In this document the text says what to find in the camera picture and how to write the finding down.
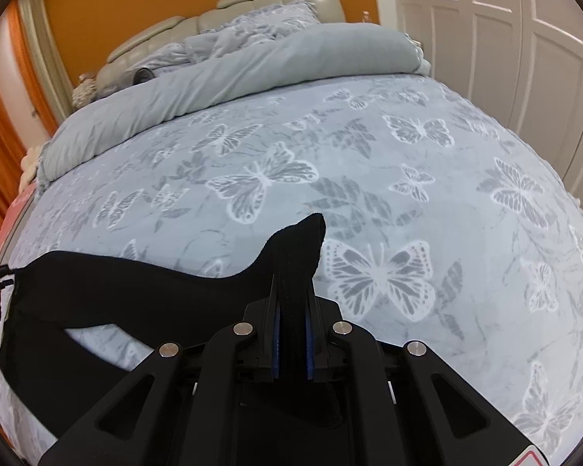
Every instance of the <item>plush toy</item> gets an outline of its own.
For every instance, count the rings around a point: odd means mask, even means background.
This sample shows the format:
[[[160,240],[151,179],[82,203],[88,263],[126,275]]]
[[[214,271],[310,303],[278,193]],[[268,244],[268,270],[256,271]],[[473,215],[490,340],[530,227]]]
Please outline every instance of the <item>plush toy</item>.
[[[93,101],[97,94],[97,84],[92,74],[82,74],[80,84],[73,90],[72,103],[76,110]]]
[[[22,191],[26,189],[37,176],[37,166],[39,164],[41,148],[42,145],[38,145],[28,149],[28,152],[20,163],[20,168],[22,168],[23,173],[22,177],[20,178],[19,194],[22,194]]]

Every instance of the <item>gray pillow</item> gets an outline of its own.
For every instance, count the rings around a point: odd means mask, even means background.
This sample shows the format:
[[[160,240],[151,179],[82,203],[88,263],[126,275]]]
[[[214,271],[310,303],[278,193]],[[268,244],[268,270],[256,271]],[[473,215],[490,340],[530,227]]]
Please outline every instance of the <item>gray pillow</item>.
[[[111,94],[115,94],[116,92],[122,91],[139,83],[148,82],[152,79],[155,79],[155,74],[149,70],[149,68],[136,68],[134,70],[128,70],[123,73],[116,80],[116,82],[107,85],[101,91],[98,91],[94,101],[107,98]]]
[[[231,27],[274,26],[281,36],[287,37],[295,31],[304,30],[315,24],[320,24],[320,22],[313,3],[309,0],[300,0],[284,5],[276,3],[261,7],[261,9],[251,10],[214,30],[203,30],[201,33],[215,33]]]

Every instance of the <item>bed frame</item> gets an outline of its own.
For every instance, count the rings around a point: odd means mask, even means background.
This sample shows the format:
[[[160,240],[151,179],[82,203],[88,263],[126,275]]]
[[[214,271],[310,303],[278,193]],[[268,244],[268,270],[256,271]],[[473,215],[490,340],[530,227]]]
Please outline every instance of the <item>bed frame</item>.
[[[122,43],[106,60],[106,65],[98,72],[97,87],[102,89],[113,83],[129,67],[138,63],[152,52],[171,42],[180,42],[187,37],[199,35],[203,30],[212,30],[235,17],[251,10],[275,3],[292,3],[298,0],[219,0],[214,10],[208,10],[197,17],[174,16],[161,21],[134,35]],[[339,0],[309,0],[313,2],[318,19],[322,23],[340,23],[346,16]]]

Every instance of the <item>bed sheet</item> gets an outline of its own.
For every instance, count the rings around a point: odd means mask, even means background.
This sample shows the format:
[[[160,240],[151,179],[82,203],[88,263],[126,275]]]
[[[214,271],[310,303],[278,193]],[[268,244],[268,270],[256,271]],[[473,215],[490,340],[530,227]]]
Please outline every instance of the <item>bed sheet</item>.
[[[583,437],[583,213],[431,79],[308,82],[140,133],[47,190],[10,264],[60,249],[233,275],[313,212],[316,294],[381,341],[426,342],[560,465]],[[112,325],[70,334],[126,370],[151,352]],[[33,464],[53,442],[1,373],[0,420]]]

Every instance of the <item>gray duvet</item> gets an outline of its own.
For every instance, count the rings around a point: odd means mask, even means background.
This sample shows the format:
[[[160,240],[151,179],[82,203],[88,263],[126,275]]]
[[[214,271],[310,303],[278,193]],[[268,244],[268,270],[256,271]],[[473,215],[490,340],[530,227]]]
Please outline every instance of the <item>gray duvet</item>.
[[[299,61],[297,82],[332,76],[346,47],[311,68]],[[387,47],[371,50],[349,52],[349,71],[355,60],[396,61],[375,57],[392,55]],[[44,153],[47,190],[10,264],[61,249],[227,276],[272,233],[322,212],[316,294],[382,341],[427,342],[560,465],[583,437],[583,213],[552,169],[425,77],[314,80],[163,122],[199,107],[187,100],[200,99],[191,79],[204,73],[192,75],[177,75],[182,94],[172,102],[162,100],[161,78],[62,127]],[[276,78],[267,70],[259,85]],[[243,79],[238,71],[217,100],[239,95]],[[140,98],[156,82],[150,100]],[[77,123],[81,136],[70,134]],[[84,157],[62,146],[68,138]],[[153,347],[113,325],[69,333],[126,370]],[[1,373],[0,421],[33,464],[54,441]]]
[[[273,87],[347,75],[414,73],[418,48],[375,24],[322,24],[122,90],[78,110],[45,145],[39,190],[156,124]]]

